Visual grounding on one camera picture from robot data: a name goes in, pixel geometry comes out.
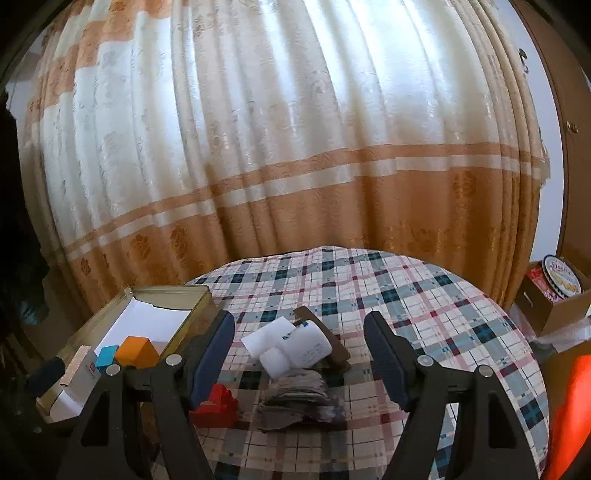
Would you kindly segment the white usb charger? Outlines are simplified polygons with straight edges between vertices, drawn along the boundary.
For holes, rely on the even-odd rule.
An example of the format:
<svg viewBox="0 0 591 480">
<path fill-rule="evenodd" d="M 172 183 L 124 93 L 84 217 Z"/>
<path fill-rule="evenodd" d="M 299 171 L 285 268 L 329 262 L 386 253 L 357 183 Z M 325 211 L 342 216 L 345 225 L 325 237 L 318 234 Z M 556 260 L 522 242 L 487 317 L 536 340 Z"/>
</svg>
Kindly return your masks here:
<svg viewBox="0 0 591 480">
<path fill-rule="evenodd" d="M 290 334 L 295 328 L 290 320 L 280 317 L 242 337 L 242 345 L 245 346 L 252 360 L 259 360 L 259 357 L 264 352 L 276 346 L 276 343 L 283 339 L 283 336 Z"/>
</svg>

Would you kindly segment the round cookie tin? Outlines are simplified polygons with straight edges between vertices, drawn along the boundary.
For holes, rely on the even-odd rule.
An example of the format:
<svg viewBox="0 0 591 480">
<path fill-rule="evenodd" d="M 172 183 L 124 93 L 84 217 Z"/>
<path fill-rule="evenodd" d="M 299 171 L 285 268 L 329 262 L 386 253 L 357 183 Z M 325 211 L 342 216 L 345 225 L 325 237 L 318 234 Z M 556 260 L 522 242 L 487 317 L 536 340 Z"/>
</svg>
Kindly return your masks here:
<svg viewBox="0 0 591 480">
<path fill-rule="evenodd" d="M 546 255 L 541 266 L 546 281 L 561 298 L 569 299 L 583 292 L 574 270 L 561 258 Z"/>
</svg>

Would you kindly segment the gold metal tin tray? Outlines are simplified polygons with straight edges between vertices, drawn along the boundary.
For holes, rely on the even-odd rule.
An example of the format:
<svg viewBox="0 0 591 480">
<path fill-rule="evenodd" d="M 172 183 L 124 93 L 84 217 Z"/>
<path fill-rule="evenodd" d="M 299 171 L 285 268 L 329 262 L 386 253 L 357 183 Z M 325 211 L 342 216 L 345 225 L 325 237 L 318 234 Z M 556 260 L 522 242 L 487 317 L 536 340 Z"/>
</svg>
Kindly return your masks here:
<svg viewBox="0 0 591 480">
<path fill-rule="evenodd" d="M 57 356 L 68 365 L 81 346 L 98 353 L 137 336 L 149 339 L 165 358 L 204 334 L 217 312 L 204 285 L 127 287 L 77 330 Z"/>
</svg>

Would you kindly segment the red toy block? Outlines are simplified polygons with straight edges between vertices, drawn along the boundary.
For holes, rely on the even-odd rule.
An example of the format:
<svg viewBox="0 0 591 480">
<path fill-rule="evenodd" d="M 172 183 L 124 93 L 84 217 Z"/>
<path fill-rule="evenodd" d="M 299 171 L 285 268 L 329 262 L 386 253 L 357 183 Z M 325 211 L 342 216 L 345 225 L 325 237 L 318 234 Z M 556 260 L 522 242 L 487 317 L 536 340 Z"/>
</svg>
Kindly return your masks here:
<svg viewBox="0 0 591 480">
<path fill-rule="evenodd" d="M 197 428 L 232 428 L 238 422 L 238 413 L 238 400 L 222 384 L 214 384 L 209 397 L 196 410 L 188 412 Z"/>
</svg>

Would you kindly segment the white pill bottle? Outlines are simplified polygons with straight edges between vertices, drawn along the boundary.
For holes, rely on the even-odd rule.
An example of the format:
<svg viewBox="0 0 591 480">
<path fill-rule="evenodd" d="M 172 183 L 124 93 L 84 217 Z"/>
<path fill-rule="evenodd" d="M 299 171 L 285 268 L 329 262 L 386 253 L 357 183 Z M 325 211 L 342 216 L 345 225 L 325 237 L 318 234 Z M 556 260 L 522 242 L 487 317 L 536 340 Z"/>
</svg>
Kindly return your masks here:
<svg viewBox="0 0 591 480">
<path fill-rule="evenodd" d="M 259 361 L 276 380 L 290 371 L 311 368 L 331 352 L 332 347 L 320 328 L 305 321 L 264 352 Z"/>
</svg>

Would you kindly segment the cardboard box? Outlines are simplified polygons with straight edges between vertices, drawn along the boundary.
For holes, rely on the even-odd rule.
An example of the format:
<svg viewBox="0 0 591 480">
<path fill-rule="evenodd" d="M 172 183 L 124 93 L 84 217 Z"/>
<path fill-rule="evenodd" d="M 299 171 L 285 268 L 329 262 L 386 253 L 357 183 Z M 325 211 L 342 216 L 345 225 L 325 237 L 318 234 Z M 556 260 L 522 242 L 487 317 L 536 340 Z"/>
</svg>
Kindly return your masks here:
<svg viewBox="0 0 591 480">
<path fill-rule="evenodd" d="M 590 280 L 568 260 L 561 259 L 574 270 L 583 292 L 569 299 L 561 298 L 546 281 L 542 261 L 531 262 L 515 298 L 519 311 L 510 314 L 515 322 L 527 321 L 537 337 L 578 322 L 590 306 Z"/>
</svg>

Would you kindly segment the cream and orange curtain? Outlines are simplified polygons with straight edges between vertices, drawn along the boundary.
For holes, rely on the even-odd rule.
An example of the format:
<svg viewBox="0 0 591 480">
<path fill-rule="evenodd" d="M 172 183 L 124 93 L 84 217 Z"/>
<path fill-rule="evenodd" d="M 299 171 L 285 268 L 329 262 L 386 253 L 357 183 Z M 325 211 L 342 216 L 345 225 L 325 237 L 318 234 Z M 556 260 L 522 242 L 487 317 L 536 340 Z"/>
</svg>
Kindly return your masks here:
<svg viewBox="0 0 591 480">
<path fill-rule="evenodd" d="M 491 1 L 75 1 L 35 80 L 27 206 L 91 311 L 323 245 L 517 294 L 548 165 Z"/>
</svg>

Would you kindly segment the teal bear toy block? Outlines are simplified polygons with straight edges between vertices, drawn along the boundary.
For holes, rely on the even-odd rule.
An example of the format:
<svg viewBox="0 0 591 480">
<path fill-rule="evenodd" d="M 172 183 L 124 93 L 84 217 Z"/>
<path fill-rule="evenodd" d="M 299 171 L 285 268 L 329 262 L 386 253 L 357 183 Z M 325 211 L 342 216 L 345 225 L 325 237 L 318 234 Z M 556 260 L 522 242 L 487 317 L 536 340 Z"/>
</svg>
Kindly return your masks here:
<svg viewBox="0 0 591 480">
<path fill-rule="evenodd" d="M 117 345 L 109 345 L 100 349 L 95 362 L 95 367 L 100 373 L 104 373 L 110 365 L 116 362 L 117 350 Z"/>
</svg>

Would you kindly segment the plaid tablecloth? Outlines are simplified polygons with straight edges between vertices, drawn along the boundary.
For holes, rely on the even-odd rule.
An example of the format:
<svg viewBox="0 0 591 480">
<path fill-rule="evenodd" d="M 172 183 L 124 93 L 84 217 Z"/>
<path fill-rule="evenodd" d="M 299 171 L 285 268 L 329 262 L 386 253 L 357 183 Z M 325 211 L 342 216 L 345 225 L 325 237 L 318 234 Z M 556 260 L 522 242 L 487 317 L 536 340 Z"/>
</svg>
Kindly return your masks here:
<svg viewBox="0 0 591 480">
<path fill-rule="evenodd" d="M 546 464 L 550 414 L 541 369 L 510 316 L 445 268 L 378 250 L 318 247 L 239 260 L 197 277 L 235 318 L 235 342 L 218 380 L 235 395 L 238 423 L 198 437 L 217 479 L 379 479 L 407 413 L 390 386 L 404 375 L 389 340 L 413 348 L 408 361 L 475 371 L 490 367 L 504 386 L 538 469 Z M 327 373 L 342 400 L 342 424 L 263 432 L 254 416 L 270 379 L 242 338 L 306 307 L 349 351 L 349 368 Z"/>
</svg>

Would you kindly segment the brown wallet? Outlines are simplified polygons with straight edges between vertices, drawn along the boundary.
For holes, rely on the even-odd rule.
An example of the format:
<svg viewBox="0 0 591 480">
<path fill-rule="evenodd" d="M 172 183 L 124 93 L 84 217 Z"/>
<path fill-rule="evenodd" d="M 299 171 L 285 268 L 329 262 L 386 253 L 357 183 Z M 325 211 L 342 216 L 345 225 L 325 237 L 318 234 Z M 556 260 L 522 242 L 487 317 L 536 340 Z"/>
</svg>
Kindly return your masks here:
<svg viewBox="0 0 591 480">
<path fill-rule="evenodd" d="M 325 326 L 325 323 L 322 322 L 320 318 L 315 316 L 315 314 L 312 313 L 308 307 L 300 306 L 295 308 L 294 318 L 294 326 L 300 326 L 305 321 L 317 325 L 332 347 L 332 352 L 321 361 L 318 361 L 318 363 L 315 364 L 315 369 L 318 370 L 319 368 L 325 368 L 332 372 L 343 373 L 351 368 L 351 363 L 349 363 L 349 360 L 351 360 L 352 355 L 349 353 L 349 350 L 344 345 L 342 345 L 339 337 L 332 333 L 332 330 Z"/>
</svg>

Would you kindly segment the wooden door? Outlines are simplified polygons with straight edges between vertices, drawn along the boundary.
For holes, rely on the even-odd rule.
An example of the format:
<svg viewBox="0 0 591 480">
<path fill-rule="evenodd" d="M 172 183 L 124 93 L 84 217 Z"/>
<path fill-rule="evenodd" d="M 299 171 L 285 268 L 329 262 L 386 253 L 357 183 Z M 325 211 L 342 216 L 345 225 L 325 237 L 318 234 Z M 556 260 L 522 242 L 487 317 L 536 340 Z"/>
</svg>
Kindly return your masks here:
<svg viewBox="0 0 591 480">
<path fill-rule="evenodd" d="M 533 1 L 515 1 L 540 55 L 557 108 L 564 161 L 564 213 L 558 253 L 590 274 L 590 91 L 575 54 L 550 16 Z"/>
</svg>

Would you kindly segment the black grey hair claw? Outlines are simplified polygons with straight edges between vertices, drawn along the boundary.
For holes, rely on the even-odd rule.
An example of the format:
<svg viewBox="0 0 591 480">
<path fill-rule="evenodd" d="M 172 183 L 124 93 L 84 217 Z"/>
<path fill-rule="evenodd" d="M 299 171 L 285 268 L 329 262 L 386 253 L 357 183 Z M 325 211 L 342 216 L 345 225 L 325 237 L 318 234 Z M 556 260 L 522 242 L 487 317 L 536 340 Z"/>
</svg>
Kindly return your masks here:
<svg viewBox="0 0 591 480">
<path fill-rule="evenodd" d="M 346 422 L 342 399 L 318 371 L 291 370 L 271 380 L 259 397 L 252 424 L 263 432 L 335 426 Z"/>
</svg>

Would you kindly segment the orange toy block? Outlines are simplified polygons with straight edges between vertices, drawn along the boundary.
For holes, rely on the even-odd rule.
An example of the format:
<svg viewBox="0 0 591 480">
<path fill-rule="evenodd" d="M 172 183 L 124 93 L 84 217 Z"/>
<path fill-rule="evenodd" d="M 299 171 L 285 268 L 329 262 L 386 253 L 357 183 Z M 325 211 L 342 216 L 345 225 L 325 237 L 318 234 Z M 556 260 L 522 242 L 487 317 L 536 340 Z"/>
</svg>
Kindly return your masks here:
<svg viewBox="0 0 591 480">
<path fill-rule="evenodd" d="M 143 369 L 155 366 L 159 354 L 148 338 L 127 336 L 117 348 L 114 358 L 119 365 Z"/>
</svg>

